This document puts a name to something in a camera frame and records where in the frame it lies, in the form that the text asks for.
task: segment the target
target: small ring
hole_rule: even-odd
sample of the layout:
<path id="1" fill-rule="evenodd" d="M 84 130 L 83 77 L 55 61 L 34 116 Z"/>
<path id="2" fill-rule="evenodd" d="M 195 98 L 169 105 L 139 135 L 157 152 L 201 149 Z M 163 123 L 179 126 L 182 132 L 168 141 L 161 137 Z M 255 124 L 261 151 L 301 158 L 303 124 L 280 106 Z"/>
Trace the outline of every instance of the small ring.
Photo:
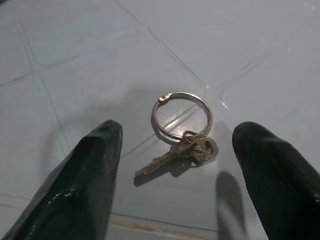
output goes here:
<path id="1" fill-rule="evenodd" d="M 172 138 L 172 139 L 175 139 L 175 140 L 182 140 L 183 139 L 183 136 L 176 135 L 176 134 L 173 134 L 173 133 L 165 130 L 157 120 L 157 110 L 158 110 L 158 108 L 161 107 L 162 105 L 166 104 L 170 100 L 173 100 L 173 99 L 186 99 L 186 100 L 192 101 L 194 103 L 198 103 L 198 104 L 200 104 L 202 106 L 202 108 L 204 109 L 204 111 L 206 113 L 207 124 L 204 127 L 204 129 L 202 129 L 201 132 L 196 133 L 195 135 L 193 135 L 193 137 L 194 138 L 198 138 L 200 136 L 208 135 L 208 133 L 209 133 L 211 127 L 212 127 L 212 124 L 214 122 L 214 115 L 213 115 L 209 105 L 203 99 L 201 99 L 200 97 L 198 97 L 198 96 L 196 96 L 196 95 L 194 95 L 192 93 L 181 92 L 181 91 L 171 92 L 171 93 L 168 93 L 168 94 L 166 94 L 164 96 L 159 97 L 158 101 L 155 103 L 155 105 L 153 107 L 152 116 L 151 116 L 156 128 L 161 133 L 163 133 L 164 135 L 166 135 L 169 138 Z"/>

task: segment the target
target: floor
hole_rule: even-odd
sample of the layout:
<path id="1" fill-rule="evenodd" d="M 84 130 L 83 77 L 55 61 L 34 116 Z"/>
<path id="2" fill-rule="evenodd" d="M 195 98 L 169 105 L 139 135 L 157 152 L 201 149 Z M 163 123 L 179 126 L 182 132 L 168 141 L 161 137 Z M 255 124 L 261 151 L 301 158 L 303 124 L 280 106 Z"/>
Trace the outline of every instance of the floor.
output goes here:
<path id="1" fill-rule="evenodd" d="M 258 122 L 320 171 L 320 0 L 8 0 L 0 5 L 0 237 L 82 136 L 123 126 L 107 240 L 265 240 L 231 135 Z M 142 185 L 169 149 L 150 123 L 184 91 L 214 113 L 215 161 L 179 164 Z M 160 122 L 198 131 L 183 100 Z"/>

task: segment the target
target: key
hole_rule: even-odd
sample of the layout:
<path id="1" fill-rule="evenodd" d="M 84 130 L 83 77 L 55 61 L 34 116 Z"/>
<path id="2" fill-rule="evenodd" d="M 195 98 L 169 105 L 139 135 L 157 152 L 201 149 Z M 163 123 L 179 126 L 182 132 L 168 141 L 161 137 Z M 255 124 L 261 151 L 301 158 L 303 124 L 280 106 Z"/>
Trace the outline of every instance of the key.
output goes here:
<path id="1" fill-rule="evenodd" d="M 135 173 L 137 178 L 143 178 L 160 168 L 180 159 L 189 158 L 189 153 L 193 152 L 197 143 L 195 141 L 180 141 L 170 147 L 170 151 L 160 157 L 156 157 L 147 166 Z"/>
<path id="2" fill-rule="evenodd" d="M 218 155 L 217 143 L 208 136 L 194 139 L 196 146 L 189 153 L 199 164 L 203 164 Z"/>

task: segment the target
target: key ring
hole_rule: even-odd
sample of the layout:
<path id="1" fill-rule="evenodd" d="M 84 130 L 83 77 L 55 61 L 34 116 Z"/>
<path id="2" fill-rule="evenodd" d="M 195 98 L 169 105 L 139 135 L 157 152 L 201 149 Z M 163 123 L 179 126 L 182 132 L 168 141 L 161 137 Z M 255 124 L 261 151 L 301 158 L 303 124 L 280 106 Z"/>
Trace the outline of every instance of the key ring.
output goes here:
<path id="1" fill-rule="evenodd" d="M 208 133 L 209 133 L 211 127 L 212 127 L 212 124 L 214 122 L 214 115 L 213 115 L 209 105 L 203 99 L 201 99 L 200 97 L 198 97 L 198 96 L 196 96 L 196 95 L 194 95 L 192 93 L 181 92 L 181 91 L 170 92 L 170 93 L 167 93 L 164 96 L 159 97 L 158 101 L 155 103 L 155 105 L 153 107 L 152 116 L 151 116 L 156 128 L 161 133 L 163 133 L 164 135 L 166 135 L 169 138 L 172 138 L 174 140 L 182 140 L 183 139 L 183 136 L 176 135 L 176 134 L 173 134 L 173 133 L 165 130 L 157 120 L 157 110 L 158 110 L 158 108 L 161 107 L 162 105 L 168 103 L 170 100 L 173 100 L 173 99 L 185 99 L 185 100 L 189 100 L 189 101 L 192 101 L 194 103 L 197 103 L 197 104 L 201 105 L 201 107 L 204 109 L 206 117 L 207 117 L 207 124 L 204 127 L 204 129 L 201 130 L 201 132 L 193 134 L 192 137 L 198 138 L 200 136 L 208 135 Z"/>

